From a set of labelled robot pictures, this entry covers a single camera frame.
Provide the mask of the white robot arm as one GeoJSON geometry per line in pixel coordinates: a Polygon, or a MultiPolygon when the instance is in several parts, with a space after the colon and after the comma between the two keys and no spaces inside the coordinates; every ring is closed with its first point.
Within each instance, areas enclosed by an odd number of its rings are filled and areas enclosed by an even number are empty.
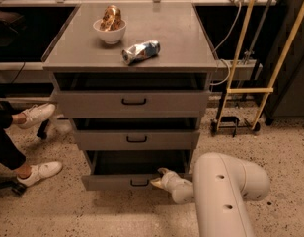
{"type": "Polygon", "coordinates": [[[201,155],[189,181],[160,168],[151,184],[172,195],[177,204],[194,202],[199,237],[256,237],[247,200],[264,199],[270,179],[259,165],[221,153],[201,155]]]}

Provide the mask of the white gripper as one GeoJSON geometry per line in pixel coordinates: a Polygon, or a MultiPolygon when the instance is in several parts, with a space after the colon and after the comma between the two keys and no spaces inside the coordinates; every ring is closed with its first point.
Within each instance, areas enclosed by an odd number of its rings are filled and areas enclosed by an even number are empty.
{"type": "Polygon", "coordinates": [[[170,193],[186,188],[185,181],[176,172],[170,171],[167,168],[159,168],[158,172],[163,176],[161,179],[152,179],[150,181],[152,186],[164,189],[170,193]]]}

